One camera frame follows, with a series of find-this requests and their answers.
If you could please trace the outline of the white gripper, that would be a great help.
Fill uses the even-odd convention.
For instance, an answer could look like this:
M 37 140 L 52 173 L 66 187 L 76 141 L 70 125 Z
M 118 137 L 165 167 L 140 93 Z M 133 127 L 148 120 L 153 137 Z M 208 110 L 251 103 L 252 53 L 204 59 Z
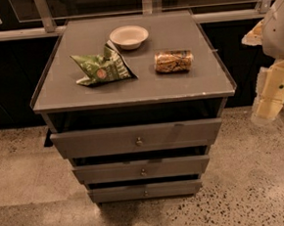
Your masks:
M 284 103 L 284 60 L 277 59 L 263 72 L 259 96 L 254 99 L 252 121 L 268 122 L 277 118 Z

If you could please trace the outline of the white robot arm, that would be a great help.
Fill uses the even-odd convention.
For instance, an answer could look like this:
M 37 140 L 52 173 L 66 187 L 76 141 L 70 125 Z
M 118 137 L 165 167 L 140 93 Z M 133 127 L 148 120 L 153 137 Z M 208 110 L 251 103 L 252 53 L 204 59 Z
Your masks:
M 274 59 L 269 68 L 261 68 L 257 75 L 256 92 L 252 107 L 252 122 L 266 125 L 273 121 L 284 106 L 284 0 L 275 0 L 242 43 L 261 45 L 265 55 Z

